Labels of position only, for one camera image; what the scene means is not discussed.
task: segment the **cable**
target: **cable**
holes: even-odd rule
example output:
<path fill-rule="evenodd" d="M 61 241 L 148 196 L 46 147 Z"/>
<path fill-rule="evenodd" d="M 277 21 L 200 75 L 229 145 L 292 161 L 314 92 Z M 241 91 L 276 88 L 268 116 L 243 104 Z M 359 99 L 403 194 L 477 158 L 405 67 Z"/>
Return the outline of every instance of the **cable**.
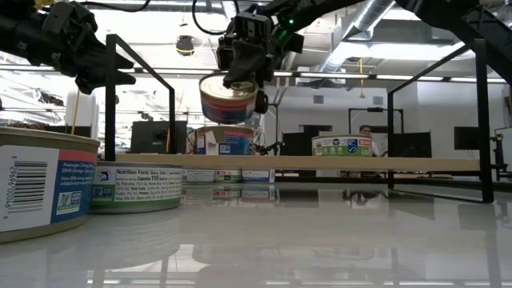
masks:
<path fill-rule="evenodd" d="M 204 28 L 202 28 L 199 23 L 198 23 L 198 20 L 196 19 L 195 17 L 195 6 L 196 4 L 198 3 L 198 0 L 193 0 L 192 1 L 192 20 L 194 20 L 194 24 L 196 25 L 196 27 L 203 33 L 205 34 L 208 34 L 208 35 L 213 35 L 213 36 L 220 36 L 222 34 L 224 34 L 225 32 L 227 32 L 227 30 L 225 31 L 219 31 L 219 32 L 213 32 L 213 31 L 208 31 Z M 233 3 L 234 3 L 234 7 L 237 11 L 237 14 L 240 13 L 240 7 L 238 6 L 238 0 L 233 0 Z"/>
<path fill-rule="evenodd" d="M 128 13 L 135 13 L 135 12 L 140 12 L 140 11 L 144 10 L 145 8 L 147 8 L 148 5 L 150 4 L 150 2 L 151 2 L 151 0 L 146 0 L 144 2 L 144 4 L 142 4 L 142 6 L 140 6 L 139 8 L 135 8 L 135 9 L 126 9 L 126 8 L 121 8 L 121 7 L 117 7 L 117 6 L 112 6 L 110 4 L 99 3 L 99 2 L 94 2 L 94 1 L 80 2 L 80 4 L 82 4 L 83 6 L 98 6 L 98 7 L 103 7 L 103 8 L 111 9 L 111 10 L 123 11 L 123 12 L 128 12 Z"/>

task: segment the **wooden shelf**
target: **wooden shelf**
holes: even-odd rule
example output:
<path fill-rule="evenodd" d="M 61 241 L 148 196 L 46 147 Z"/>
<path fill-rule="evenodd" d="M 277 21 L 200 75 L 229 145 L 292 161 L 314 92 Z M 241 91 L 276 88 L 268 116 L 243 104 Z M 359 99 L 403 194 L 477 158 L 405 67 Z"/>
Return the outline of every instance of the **wooden shelf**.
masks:
<path fill-rule="evenodd" d="M 117 154 L 117 162 L 183 165 L 186 168 L 478 171 L 478 160 L 432 158 L 360 158 L 307 156 L 210 156 Z"/>

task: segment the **black metal frame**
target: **black metal frame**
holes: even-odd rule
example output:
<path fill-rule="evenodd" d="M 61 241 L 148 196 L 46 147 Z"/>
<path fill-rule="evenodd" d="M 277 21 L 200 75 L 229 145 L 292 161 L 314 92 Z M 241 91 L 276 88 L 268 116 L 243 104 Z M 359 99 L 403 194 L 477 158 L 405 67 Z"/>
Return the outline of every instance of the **black metal frame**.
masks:
<path fill-rule="evenodd" d="M 379 109 L 379 111 L 372 111 L 371 108 L 349 108 L 349 134 L 352 134 L 352 111 L 366 111 L 368 113 L 382 113 L 384 111 L 388 111 L 388 109 Z M 404 123 L 403 123 L 403 109 L 393 109 L 393 113 L 397 111 L 400 113 L 400 127 L 402 129 L 402 134 L 404 131 Z"/>
<path fill-rule="evenodd" d="M 169 130 L 170 139 L 167 150 L 170 154 L 176 154 L 176 116 L 174 107 L 174 88 L 169 85 L 151 66 L 140 57 L 131 47 L 116 34 L 106 36 L 106 77 L 105 77 L 105 160 L 115 161 L 115 75 L 116 75 L 116 47 L 119 45 L 132 57 L 143 69 L 157 79 L 169 90 Z"/>
<path fill-rule="evenodd" d="M 419 192 L 411 192 L 411 191 L 403 191 L 400 192 L 410 193 L 410 194 L 420 194 L 424 196 L 431 196 L 435 198 L 447 198 L 451 200 L 459 200 L 459 201 L 469 201 L 469 202 L 479 202 L 479 203 L 492 203 L 494 201 L 494 187 L 493 187 L 493 179 L 492 179 L 492 170 L 490 163 L 490 124 L 489 124 L 489 95 L 487 90 L 487 43 L 484 39 L 475 39 L 473 43 L 473 51 L 476 54 L 475 64 L 476 64 L 476 76 L 477 76 L 477 106 L 478 106 L 478 128 L 479 128 L 479 145 L 480 145 L 480 181 L 481 181 L 481 189 L 482 189 L 482 199 L 472 199 L 472 198 L 464 198 L 464 197 L 455 197 L 455 196 L 447 196 L 440 194 L 426 194 Z M 439 68 L 441 65 L 447 63 L 453 58 L 459 56 L 460 54 L 468 51 L 470 45 L 464 45 L 463 47 L 457 49 L 455 52 L 450 55 L 444 57 L 439 62 L 436 62 L 429 68 L 425 69 L 423 72 L 420 72 L 416 76 L 412 77 L 411 80 L 408 80 L 396 88 L 392 89 L 387 95 L 387 108 L 389 110 L 393 109 L 394 106 L 394 94 L 401 89 L 405 88 L 409 84 L 412 84 L 419 80 L 421 77 L 427 75 L 433 70 Z M 444 79 L 446 82 L 450 80 L 449 77 Z M 394 138 L 392 137 L 394 134 L 394 117 L 392 113 L 388 113 L 387 115 L 387 125 L 388 125 L 388 156 L 393 157 L 393 147 L 394 147 Z M 394 190 L 394 171 L 388 171 L 388 180 L 387 185 L 389 189 Z"/>

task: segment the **red stripe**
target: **red stripe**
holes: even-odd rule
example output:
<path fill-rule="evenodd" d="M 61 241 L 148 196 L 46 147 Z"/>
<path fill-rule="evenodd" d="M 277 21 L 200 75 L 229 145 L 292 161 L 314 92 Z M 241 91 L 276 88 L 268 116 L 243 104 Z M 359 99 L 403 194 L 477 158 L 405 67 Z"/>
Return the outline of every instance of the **red stripe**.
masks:
<path fill-rule="evenodd" d="M 96 163 L 97 155 L 94 153 L 76 151 L 76 150 L 64 150 L 61 149 L 58 153 L 58 160 L 63 161 L 80 161 L 80 162 L 91 162 Z"/>
<path fill-rule="evenodd" d="M 253 135 L 251 134 L 247 134 L 247 133 L 243 133 L 243 132 L 237 132 L 237 131 L 225 131 L 224 132 L 224 135 L 235 135 L 235 136 L 240 136 L 240 137 L 245 137 L 245 138 L 253 138 Z"/>

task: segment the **person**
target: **person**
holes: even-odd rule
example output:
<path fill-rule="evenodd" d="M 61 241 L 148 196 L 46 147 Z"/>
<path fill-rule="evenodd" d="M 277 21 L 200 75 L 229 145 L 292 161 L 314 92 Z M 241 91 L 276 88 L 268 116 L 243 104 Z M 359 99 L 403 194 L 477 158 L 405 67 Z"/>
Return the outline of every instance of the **person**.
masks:
<path fill-rule="evenodd" d="M 368 126 L 368 125 L 361 125 L 359 127 L 359 134 L 360 135 L 364 135 L 364 136 L 368 136 L 368 137 L 372 137 L 371 136 L 371 126 Z M 380 157 L 380 152 L 378 150 L 378 145 L 377 143 L 375 143 L 375 141 L 372 139 L 371 140 L 371 153 L 372 153 L 372 156 L 373 157 Z"/>

